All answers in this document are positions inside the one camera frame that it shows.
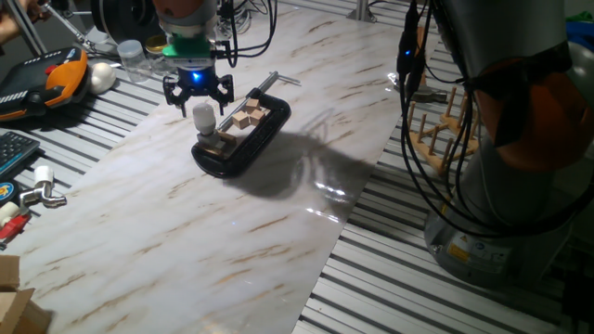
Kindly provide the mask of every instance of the black wire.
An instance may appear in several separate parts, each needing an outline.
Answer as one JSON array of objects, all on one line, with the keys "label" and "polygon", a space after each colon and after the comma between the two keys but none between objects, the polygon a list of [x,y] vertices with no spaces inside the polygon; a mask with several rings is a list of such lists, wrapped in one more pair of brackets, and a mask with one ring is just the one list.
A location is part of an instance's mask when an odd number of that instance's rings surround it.
[{"label": "black wire", "polygon": [[460,201],[460,203],[462,204],[464,209],[466,209],[467,212],[471,212],[471,210],[468,208],[468,205],[466,205],[466,200],[462,196],[462,187],[460,186],[461,185],[460,176],[462,175],[462,164],[464,162],[464,158],[466,158],[466,150],[467,150],[468,144],[471,140],[472,109],[473,109],[472,93],[469,93],[468,94],[468,103],[466,104],[466,110],[465,110],[464,120],[463,120],[466,123],[464,144],[462,145],[460,159],[458,160],[458,168],[456,170],[456,192],[458,193],[458,200]]},{"label": "black wire", "polygon": [[368,8],[370,8],[371,6],[375,6],[377,4],[392,4],[392,5],[398,5],[397,3],[393,3],[391,1],[385,1],[385,0],[376,0],[373,1],[371,3],[369,3]]},{"label": "black wire", "polygon": [[429,1],[431,1],[431,0],[425,0],[425,4],[423,4],[423,9],[420,10],[419,20],[417,21],[417,25],[419,25],[420,19],[423,17],[423,14],[425,13],[425,8],[427,8],[427,3]]},{"label": "black wire", "polygon": [[429,67],[429,65],[427,65],[427,70],[429,70],[429,73],[433,76],[433,78],[435,80],[437,80],[440,83],[444,83],[444,84],[461,84],[464,83],[466,81],[466,79],[464,78],[460,78],[454,81],[448,81],[448,80],[443,80],[437,77],[437,75],[435,75],[435,73],[433,73],[433,71],[431,70],[431,68]]},{"label": "black wire", "polygon": [[[271,0],[268,0],[268,6],[272,8]],[[272,38],[274,37],[275,31],[277,29],[277,13],[278,13],[278,0],[275,0],[274,14],[271,11],[270,15],[268,15],[269,21],[270,21],[270,33],[268,35],[268,39],[266,40],[266,42],[262,45],[242,48],[239,51],[253,50],[253,49],[256,49],[256,48],[259,48],[262,46],[264,46],[264,48],[262,50],[260,50],[259,52],[252,54],[252,55],[239,55],[240,58],[255,58],[255,57],[261,56],[264,52],[266,52],[266,50],[270,46],[270,43],[272,42]]]},{"label": "black wire", "polygon": [[233,8],[234,12],[237,12],[243,5],[247,4],[249,0],[243,0],[237,8]]},{"label": "black wire", "polygon": [[405,86],[403,84],[400,85],[400,104],[401,104],[401,108],[402,108],[402,127],[401,127],[402,133],[400,135],[400,146],[402,147],[402,156],[404,158],[405,165],[407,166],[408,173],[410,174],[410,177],[412,178],[412,182],[415,184],[415,187],[419,191],[419,194],[427,202],[429,207],[435,213],[437,213],[437,215],[439,215],[439,217],[441,219],[443,219],[444,222],[446,222],[448,225],[454,227],[455,229],[457,229],[458,231],[460,231],[462,233],[466,233],[468,235],[478,237],[478,238],[504,238],[505,237],[504,235],[481,234],[481,233],[472,232],[466,228],[460,227],[459,225],[450,221],[442,213],[441,210],[439,210],[437,207],[435,207],[433,202],[429,199],[429,197],[427,196],[425,191],[420,186],[419,180],[417,179],[417,176],[413,173],[412,166],[410,165],[410,161],[408,160],[407,145],[411,149],[411,156],[413,157],[413,159],[415,159],[415,153],[414,153],[414,148],[412,147],[411,140],[410,140],[410,133],[409,133],[409,129],[408,129],[408,120],[407,120],[408,119],[408,106],[410,105],[410,98],[408,100],[405,98]]},{"label": "black wire", "polygon": [[[428,27],[429,27],[429,23],[430,23],[430,20],[431,20],[431,13],[432,13],[432,7],[430,6],[429,7],[429,13],[427,15],[427,23],[426,23],[425,35],[428,33],[428,30],[429,30]],[[421,47],[425,47],[426,46],[426,40],[427,40],[427,38],[425,36],[425,41],[423,42],[423,44],[422,44]],[[403,84],[401,84],[401,86],[402,85],[405,85],[404,83],[406,82],[406,77],[405,77],[405,80],[401,80],[399,78],[399,81],[401,83],[403,83]],[[429,175],[427,175],[427,173],[425,172],[424,168],[422,167],[422,165],[420,163],[419,157],[415,153],[415,149],[413,148],[412,143],[410,142],[410,139],[408,139],[408,144],[409,144],[409,148],[410,148],[410,151],[411,151],[411,156],[413,158],[413,161],[417,165],[417,168],[419,168],[419,172],[420,172],[422,178],[425,180],[425,182],[427,183],[427,185],[431,188],[431,190],[435,193],[435,195],[437,196],[437,198],[439,200],[441,200],[443,203],[445,203],[445,205],[447,205],[447,207],[449,207],[452,211],[454,211],[458,215],[464,217],[465,219],[467,219],[467,220],[469,220],[469,221],[471,221],[471,222],[473,222],[473,223],[475,223],[475,224],[477,224],[479,226],[488,228],[488,229],[494,229],[495,228],[492,225],[488,225],[488,224],[485,224],[485,223],[481,222],[480,220],[476,219],[473,216],[469,216],[467,213],[462,212],[460,209],[458,209],[456,206],[454,206],[452,203],[450,203],[450,201],[444,197],[444,195],[439,191],[439,189],[437,189],[437,187],[435,186],[435,184],[433,183],[433,181],[431,180],[431,178],[429,177]]]},{"label": "black wire", "polygon": [[449,156],[446,157],[447,158],[447,164],[445,165],[445,176],[444,176],[444,180],[445,180],[445,190],[447,190],[447,195],[453,199],[454,198],[454,193],[452,192],[452,186],[449,183],[449,172],[450,169],[452,167],[452,163],[454,161],[454,157],[456,156],[456,151],[458,150],[458,146],[460,144],[460,141],[462,141],[462,137],[464,136],[464,132],[466,130],[466,122],[463,122],[460,128],[460,132],[458,133],[458,137],[456,137],[456,142],[454,143],[454,145],[450,148],[450,153]]},{"label": "black wire", "polygon": [[252,6],[253,6],[254,8],[256,8],[256,10],[255,10],[255,11],[259,12],[259,13],[260,13],[260,14],[262,14],[262,15],[268,15],[268,7],[266,6],[266,3],[264,2],[264,0],[260,0],[260,2],[262,3],[262,5],[264,6],[264,8],[266,9],[266,12],[262,11],[262,9],[260,9],[260,7],[258,7],[258,6],[257,6],[257,5],[256,5],[256,4],[253,2],[253,0],[249,0],[249,1],[250,1],[250,3],[252,4]]},{"label": "black wire", "polygon": [[[231,7],[233,7],[233,0],[230,1]],[[244,0],[239,6],[243,6],[243,4],[245,4],[246,1],[247,0]],[[231,31],[233,32],[233,49],[235,50],[235,52],[233,53],[233,58],[231,58],[232,56],[230,53],[227,55],[227,61],[229,63],[229,67],[233,69],[236,66],[238,66],[239,60],[238,29],[235,25],[235,14],[231,15]]]},{"label": "black wire", "polygon": [[[429,9],[429,14],[428,14],[428,18],[427,18],[428,23],[429,23],[429,19],[431,17],[432,7],[433,7],[433,3],[430,3],[430,9]],[[563,210],[561,210],[555,214],[552,214],[551,216],[549,216],[545,219],[541,219],[541,220],[535,222],[534,224],[523,225],[523,226],[511,228],[509,226],[499,227],[497,225],[487,225],[477,219],[468,219],[467,217],[465,217],[464,213],[459,212],[459,210],[457,208],[452,206],[452,204],[449,202],[449,200],[444,199],[441,192],[439,192],[437,190],[437,188],[433,185],[431,178],[429,178],[428,175],[424,172],[424,169],[423,169],[422,165],[420,164],[419,158],[417,157],[417,155],[415,153],[415,149],[412,146],[412,141],[410,140],[410,133],[409,133],[408,121],[407,121],[408,107],[410,105],[412,95],[409,97],[406,97],[406,95],[405,95],[406,89],[405,89],[404,83],[407,80],[407,76],[403,75],[402,78],[399,78],[399,80],[401,83],[403,83],[400,85],[400,95],[401,95],[400,101],[401,101],[401,108],[403,111],[402,112],[403,120],[402,120],[401,146],[402,146],[403,158],[404,158],[405,164],[406,164],[408,172],[413,180],[413,183],[415,184],[415,187],[419,191],[420,195],[427,202],[427,204],[430,206],[430,208],[438,216],[440,216],[440,218],[442,218],[444,220],[444,222],[446,222],[448,225],[452,226],[453,228],[457,229],[458,231],[460,231],[462,233],[466,233],[468,235],[472,235],[472,236],[475,236],[478,238],[531,237],[531,236],[540,235],[543,233],[553,231],[557,228],[560,228],[561,226],[563,226],[564,224],[567,223],[568,219],[571,219],[571,217],[573,217],[576,213],[580,212],[581,210],[584,210],[584,208],[586,208],[586,206],[594,198],[594,174],[593,174],[590,179],[590,184],[589,184],[588,189],[576,201],[574,201],[572,204],[565,207]],[[472,123],[472,96],[469,96],[469,103],[470,104],[467,105],[467,107],[469,107],[469,109],[467,111],[467,114],[464,117],[461,129],[460,129],[460,133],[458,134],[457,144],[456,144],[456,149],[457,149],[458,145],[459,145],[459,141],[461,139],[461,135],[465,134],[466,136],[464,138],[462,153],[460,154],[461,159],[460,159],[460,163],[458,165],[458,172],[457,172],[457,183],[458,183],[457,190],[458,190],[458,196],[460,198],[460,201],[464,200],[464,198],[461,196],[461,190],[459,187],[459,177],[461,175],[461,164],[464,160],[464,156],[466,154],[466,148],[468,147],[468,143],[470,141],[470,132],[471,132],[471,123]],[[413,160],[415,161],[415,163],[417,164],[417,167],[419,168],[421,176],[423,177],[425,182],[429,185],[429,187],[435,192],[435,195],[437,195],[438,198],[441,198],[442,202],[447,207],[451,208],[454,212],[458,213],[462,217],[467,218],[467,220],[469,220],[471,223],[482,226],[489,230],[493,230],[497,234],[493,234],[493,235],[481,234],[481,233],[472,232],[468,229],[462,228],[459,225],[450,221],[442,213],[442,211],[438,210],[435,207],[435,205],[431,202],[431,200],[427,197],[425,191],[422,189],[422,187],[419,184],[416,174],[412,170],[412,167],[410,165],[410,161],[409,161],[408,155],[407,155],[407,146],[411,151],[410,154],[411,154]],[[454,150],[452,150],[452,152],[450,152],[451,157],[455,156],[456,149],[454,149]],[[448,163],[448,171],[450,169],[451,163],[452,163],[452,159],[450,159],[450,162]]]}]

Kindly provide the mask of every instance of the white cylinder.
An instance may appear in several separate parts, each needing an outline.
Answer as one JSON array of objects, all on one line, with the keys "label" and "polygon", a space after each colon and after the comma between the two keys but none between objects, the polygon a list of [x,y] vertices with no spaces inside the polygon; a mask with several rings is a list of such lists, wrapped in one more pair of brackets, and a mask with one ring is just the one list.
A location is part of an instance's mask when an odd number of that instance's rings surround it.
[{"label": "white cylinder", "polygon": [[0,228],[16,216],[19,215],[19,206],[13,202],[8,202],[0,208]]},{"label": "white cylinder", "polygon": [[49,166],[39,166],[35,168],[35,186],[40,182],[50,182],[54,184],[54,171]]},{"label": "white cylinder", "polygon": [[192,110],[194,116],[194,126],[200,131],[201,135],[212,135],[216,126],[214,109],[207,103],[200,103]]}]

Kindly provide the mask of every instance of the marble tabletop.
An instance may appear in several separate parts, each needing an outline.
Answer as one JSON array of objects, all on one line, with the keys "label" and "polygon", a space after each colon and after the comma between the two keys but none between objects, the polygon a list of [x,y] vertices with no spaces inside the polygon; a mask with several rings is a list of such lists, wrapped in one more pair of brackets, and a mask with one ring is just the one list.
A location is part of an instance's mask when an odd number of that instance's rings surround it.
[{"label": "marble tabletop", "polygon": [[[51,333],[291,333],[400,117],[388,78],[400,31],[278,11],[263,56],[234,70],[217,63],[219,75],[235,76],[239,99],[269,71],[302,81],[268,91],[292,116],[248,172],[205,174],[190,155],[192,120],[160,106],[66,207],[10,245],[22,287],[54,312]],[[240,46],[267,31],[266,18],[255,20]]]}]

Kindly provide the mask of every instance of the metal rod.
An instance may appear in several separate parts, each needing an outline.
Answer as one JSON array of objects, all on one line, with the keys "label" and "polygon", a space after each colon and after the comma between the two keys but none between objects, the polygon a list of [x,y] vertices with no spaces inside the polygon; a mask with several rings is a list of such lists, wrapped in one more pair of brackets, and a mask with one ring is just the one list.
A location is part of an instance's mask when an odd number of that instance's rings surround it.
[{"label": "metal rod", "polygon": [[412,125],[412,115],[415,112],[415,106],[417,105],[417,102],[412,102],[410,104],[410,111],[408,112],[408,131],[410,131],[410,125]]},{"label": "metal rod", "polygon": [[449,103],[447,104],[447,110],[445,111],[445,116],[449,117],[449,112],[452,111],[452,106],[454,105],[454,96],[456,96],[456,86],[452,87],[452,93],[449,97]]},{"label": "metal rod", "polygon": [[287,82],[290,82],[290,83],[293,83],[293,84],[301,84],[301,80],[297,80],[297,79],[294,79],[294,78],[291,78],[291,77],[288,77],[288,76],[285,76],[285,75],[280,75],[279,74],[278,75],[278,78],[280,80],[284,80],[284,81],[287,81]]},{"label": "metal rod", "polygon": [[64,19],[61,15],[59,15],[59,13],[52,6],[50,6],[49,4],[45,4],[42,6],[42,8],[52,13],[52,16],[58,19],[66,28],[68,28],[68,30],[70,30],[74,34],[74,36],[76,36],[79,42],[84,42],[84,34],[80,32],[78,29],[76,29],[76,27],[70,21]]},{"label": "metal rod", "polygon": [[431,138],[431,144],[429,145],[429,155],[433,155],[433,149],[435,148],[435,140],[437,140],[437,133],[439,133],[439,126],[433,128],[433,138]]},{"label": "metal rod", "polygon": [[423,138],[423,128],[425,127],[425,119],[427,118],[427,112],[423,114],[423,117],[420,118],[420,129],[419,129],[419,137],[417,138],[417,143],[421,142]]},{"label": "metal rod", "polygon": [[40,57],[43,54],[46,54],[47,49],[41,38],[39,38],[37,30],[33,27],[33,24],[27,15],[27,11],[20,5],[20,2],[18,0],[4,0],[3,3],[5,4],[8,14],[15,20],[15,22],[17,22],[17,25],[20,28],[20,34],[31,50],[31,53],[33,53],[35,57]]},{"label": "metal rod", "polygon": [[[268,88],[270,88],[277,80],[278,80],[278,71],[274,71],[270,74],[270,76],[266,80],[264,80],[263,83],[260,83],[260,85],[258,86],[258,89],[260,91],[262,91],[262,93],[265,93],[268,90]],[[241,102],[241,104],[239,104],[238,107],[235,108],[235,110],[233,110],[233,112],[231,112],[229,114],[229,116],[227,116],[219,124],[219,126],[216,129],[219,131],[227,131],[231,127],[231,124],[233,123],[233,115],[242,111],[243,108],[245,107],[245,105],[248,103],[248,100],[249,100],[249,98],[246,97],[243,100],[243,102]]]}]

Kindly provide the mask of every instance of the wooden peg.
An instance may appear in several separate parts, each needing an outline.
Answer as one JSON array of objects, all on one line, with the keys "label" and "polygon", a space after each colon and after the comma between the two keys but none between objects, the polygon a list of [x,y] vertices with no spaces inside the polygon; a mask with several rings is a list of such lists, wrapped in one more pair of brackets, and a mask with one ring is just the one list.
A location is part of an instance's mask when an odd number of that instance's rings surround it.
[{"label": "wooden peg", "polygon": [[449,150],[452,148],[452,144],[454,144],[454,138],[449,138],[447,146],[445,147],[444,158],[442,159],[442,171],[446,167],[447,160],[449,159]]},{"label": "wooden peg", "polygon": [[433,155],[433,148],[435,148],[435,140],[437,140],[437,133],[439,133],[439,126],[433,128],[433,138],[431,138],[431,144],[429,145],[429,155]]},{"label": "wooden peg", "polygon": [[449,103],[447,103],[447,110],[445,111],[445,116],[449,117],[449,112],[452,111],[452,106],[454,105],[454,97],[456,96],[457,87],[452,87],[452,93],[449,96]]},{"label": "wooden peg", "polygon": [[474,116],[474,122],[472,123],[472,128],[471,128],[471,140],[474,139],[474,132],[476,131],[476,127],[479,125],[479,115],[478,115],[478,111],[475,112],[475,116]]},{"label": "wooden peg", "polygon": [[423,114],[423,117],[420,118],[420,129],[419,129],[419,137],[417,138],[417,143],[421,142],[423,138],[423,128],[425,127],[425,119],[427,118],[427,112]]},{"label": "wooden peg", "polygon": [[458,129],[462,126],[462,120],[464,119],[464,113],[466,113],[466,106],[468,105],[468,97],[464,95],[462,105],[460,106],[460,115],[458,117]]},{"label": "wooden peg", "polygon": [[412,115],[415,112],[415,106],[417,105],[417,102],[412,102],[410,104],[410,110],[408,111],[408,131],[410,131],[410,125],[412,125]]}]

